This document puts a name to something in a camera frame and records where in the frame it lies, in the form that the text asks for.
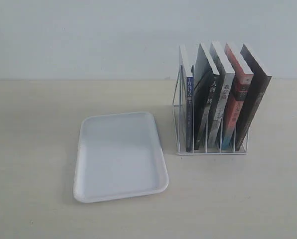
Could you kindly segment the blue spine book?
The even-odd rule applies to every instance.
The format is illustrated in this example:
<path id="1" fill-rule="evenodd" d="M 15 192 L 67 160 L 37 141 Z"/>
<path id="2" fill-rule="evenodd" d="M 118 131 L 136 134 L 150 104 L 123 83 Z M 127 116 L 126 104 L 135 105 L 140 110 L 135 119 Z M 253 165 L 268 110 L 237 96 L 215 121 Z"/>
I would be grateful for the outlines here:
<path id="1" fill-rule="evenodd" d="M 186 152 L 192 151 L 193 146 L 193 95 L 194 95 L 194 76 L 192 65 L 189 63 L 186 47 L 181 45 L 180 51 L 180 67 L 182 79 L 182 98 L 183 113 L 185 121 L 185 140 Z"/>

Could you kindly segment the black cover book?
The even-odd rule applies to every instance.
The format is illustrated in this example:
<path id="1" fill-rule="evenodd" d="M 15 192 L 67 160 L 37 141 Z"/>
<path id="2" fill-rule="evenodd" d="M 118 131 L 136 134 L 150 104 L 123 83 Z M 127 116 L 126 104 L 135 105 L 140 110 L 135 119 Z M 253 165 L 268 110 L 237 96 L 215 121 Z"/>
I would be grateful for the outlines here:
<path id="1" fill-rule="evenodd" d="M 205 138 L 206 123 L 219 77 L 219 71 L 204 43 L 198 47 L 194 77 L 194 149 L 198 150 Z"/>

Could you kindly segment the red orange spine book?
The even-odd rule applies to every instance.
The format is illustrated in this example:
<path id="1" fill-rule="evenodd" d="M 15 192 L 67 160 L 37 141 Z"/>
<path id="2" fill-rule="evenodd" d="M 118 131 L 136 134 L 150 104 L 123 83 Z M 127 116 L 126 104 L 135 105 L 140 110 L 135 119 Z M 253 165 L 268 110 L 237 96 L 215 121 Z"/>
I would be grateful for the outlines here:
<path id="1" fill-rule="evenodd" d="M 227 149 L 254 73 L 233 43 L 226 43 L 224 51 L 235 71 L 223 120 L 222 148 Z"/>

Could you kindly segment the grey white spine book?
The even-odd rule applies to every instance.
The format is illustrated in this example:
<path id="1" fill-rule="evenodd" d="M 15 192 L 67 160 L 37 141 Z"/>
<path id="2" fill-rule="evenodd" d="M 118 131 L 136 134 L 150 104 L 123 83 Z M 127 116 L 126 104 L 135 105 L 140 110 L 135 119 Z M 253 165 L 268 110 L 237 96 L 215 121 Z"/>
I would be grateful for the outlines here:
<path id="1" fill-rule="evenodd" d="M 219 71 L 216 80 L 216 91 L 208 117 L 208 147 L 214 147 L 217 134 L 221 125 L 226 107 L 228 95 L 235 76 L 235 71 L 226 56 L 220 42 L 213 41 L 210 46 L 210 54 Z"/>

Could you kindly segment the dark brown cover book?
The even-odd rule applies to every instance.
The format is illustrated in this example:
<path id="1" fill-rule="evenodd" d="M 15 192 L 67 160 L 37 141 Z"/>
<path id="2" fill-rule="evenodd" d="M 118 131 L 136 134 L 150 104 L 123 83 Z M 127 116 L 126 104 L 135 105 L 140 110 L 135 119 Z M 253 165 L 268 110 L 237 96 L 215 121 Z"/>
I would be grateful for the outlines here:
<path id="1" fill-rule="evenodd" d="M 254 75 L 236 124 L 236 151 L 240 150 L 242 146 L 251 122 L 272 78 L 272 74 L 264 66 L 249 44 L 243 44 L 241 55 Z"/>

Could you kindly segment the white plastic tray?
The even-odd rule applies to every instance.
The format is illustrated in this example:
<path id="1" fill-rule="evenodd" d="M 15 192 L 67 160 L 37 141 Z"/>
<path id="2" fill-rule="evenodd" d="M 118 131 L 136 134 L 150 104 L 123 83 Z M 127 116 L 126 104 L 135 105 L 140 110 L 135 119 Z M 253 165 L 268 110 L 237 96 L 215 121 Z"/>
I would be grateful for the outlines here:
<path id="1" fill-rule="evenodd" d="M 80 203 L 158 194 L 169 177 L 156 122 L 149 112 L 84 119 L 73 183 Z"/>

